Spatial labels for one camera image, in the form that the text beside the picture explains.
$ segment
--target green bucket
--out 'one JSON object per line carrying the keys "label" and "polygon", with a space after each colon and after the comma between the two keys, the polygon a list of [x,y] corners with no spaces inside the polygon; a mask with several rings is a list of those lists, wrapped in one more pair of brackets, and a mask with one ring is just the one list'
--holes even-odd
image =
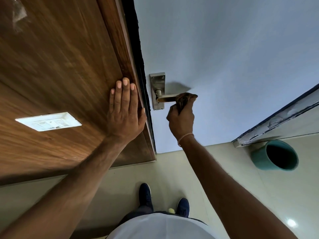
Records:
{"label": "green bucket", "polygon": [[251,160],[261,170],[292,171],[299,163],[296,151],[280,140],[268,141],[265,146],[253,151]]}

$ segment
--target finger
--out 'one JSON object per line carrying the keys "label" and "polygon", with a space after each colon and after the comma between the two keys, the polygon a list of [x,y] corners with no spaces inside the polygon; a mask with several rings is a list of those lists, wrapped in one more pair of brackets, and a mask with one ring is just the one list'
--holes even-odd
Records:
{"label": "finger", "polygon": [[115,96],[115,89],[111,89],[111,92],[110,92],[110,105],[108,107],[108,110],[110,111],[110,113],[112,113],[113,110],[114,110],[114,96]]}
{"label": "finger", "polygon": [[194,101],[196,100],[196,98],[190,98],[189,101],[187,102],[187,104],[185,105],[185,107],[183,108],[183,110],[181,111],[181,113],[185,110],[185,111],[190,111],[193,112],[193,104]]}
{"label": "finger", "polygon": [[178,116],[178,110],[177,110],[176,104],[174,104],[174,105],[172,105],[172,106],[170,107],[166,119],[167,119],[168,121],[170,121],[172,118],[177,117],[177,116]]}
{"label": "finger", "polygon": [[139,128],[140,131],[142,131],[144,129],[146,118],[147,118],[147,116],[145,114],[145,108],[143,108],[141,110],[141,116],[138,119],[138,128]]}
{"label": "finger", "polygon": [[130,80],[128,78],[123,78],[123,92],[122,92],[122,104],[121,112],[128,113],[130,106]]}
{"label": "finger", "polygon": [[138,91],[135,84],[130,84],[131,100],[130,100],[130,114],[138,113]]}
{"label": "finger", "polygon": [[121,99],[122,99],[122,81],[116,82],[115,98],[114,98],[114,112],[119,113],[121,111]]}

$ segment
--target shoe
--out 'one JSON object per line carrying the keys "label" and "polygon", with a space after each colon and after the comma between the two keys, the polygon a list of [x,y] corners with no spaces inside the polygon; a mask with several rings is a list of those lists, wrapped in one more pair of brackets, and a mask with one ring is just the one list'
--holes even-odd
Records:
{"label": "shoe", "polygon": [[153,209],[152,198],[151,198],[151,189],[147,183],[143,183],[140,186],[138,191],[138,199],[140,201],[140,206],[146,205]]}
{"label": "shoe", "polygon": [[178,202],[176,213],[177,215],[181,215],[182,217],[189,216],[189,202],[186,198],[181,198]]}

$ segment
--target light switch board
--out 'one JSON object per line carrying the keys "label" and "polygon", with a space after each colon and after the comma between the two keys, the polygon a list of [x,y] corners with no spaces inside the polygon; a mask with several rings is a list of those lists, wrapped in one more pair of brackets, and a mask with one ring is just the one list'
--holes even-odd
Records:
{"label": "light switch board", "polygon": [[82,125],[68,112],[18,118],[16,121],[37,130],[38,132]]}

